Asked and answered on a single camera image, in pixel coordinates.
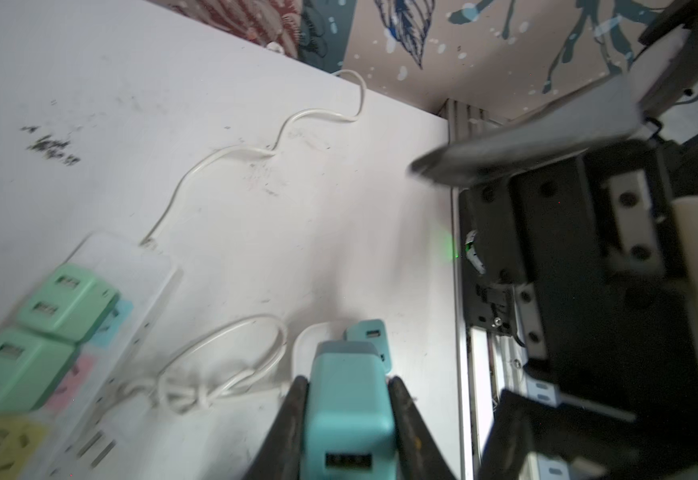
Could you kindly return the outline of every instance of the patterned wall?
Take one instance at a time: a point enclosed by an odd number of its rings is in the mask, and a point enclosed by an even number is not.
[[[446,98],[515,118],[626,72],[670,0],[152,0],[326,72],[437,111]]]

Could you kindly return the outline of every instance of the white tabletop surface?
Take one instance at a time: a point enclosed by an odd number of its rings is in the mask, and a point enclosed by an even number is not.
[[[211,151],[271,144],[293,112],[353,114],[358,98],[350,82],[139,0],[1,0],[0,323],[94,230],[138,242]],[[27,149],[45,134],[80,161]],[[133,368],[153,372],[256,312],[286,319],[291,339],[381,318],[393,373],[459,476],[450,192],[406,174],[445,142],[445,120],[368,92],[354,124],[305,119],[277,157],[204,170],[158,239],[184,275]],[[223,379],[273,337],[241,332],[198,362]],[[158,415],[95,477],[238,478],[277,408],[260,398]]]

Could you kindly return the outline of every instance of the mint green power adapter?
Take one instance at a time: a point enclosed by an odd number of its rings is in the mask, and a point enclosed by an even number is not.
[[[39,408],[73,365],[76,346],[11,327],[0,332],[0,413]]]
[[[17,321],[69,342],[86,342],[118,298],[117,289],[90,270],[63,264],[24,303]]]

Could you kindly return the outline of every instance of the white power strip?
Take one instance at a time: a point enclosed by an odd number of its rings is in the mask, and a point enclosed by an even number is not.
[[[166,255],[106,233],[88,237],[68,262],[115,285],[121,299],[93,339],[82,346],[74,367],[43,408],[23,416],[0,417],[0,428],[21,429],[27,444],[23,454],[16,454],[15,465],[2,466],[16,471],[0,472],[7,474],[0,478],[69,478],[76,473],[63,471],[68,458],[77,453],[75,442],[96,405],[114,394],[118,370],[151,331],[180,277]]]

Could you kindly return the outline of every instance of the white plug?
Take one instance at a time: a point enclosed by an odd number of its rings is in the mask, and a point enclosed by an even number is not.
[[[115,404],[95,424],[95,433],[77,451],[77,459],[89,460],[90,468],[97,467],[115,446],[133,441],[152,407],[152,400],[141,394],[131,395]]]

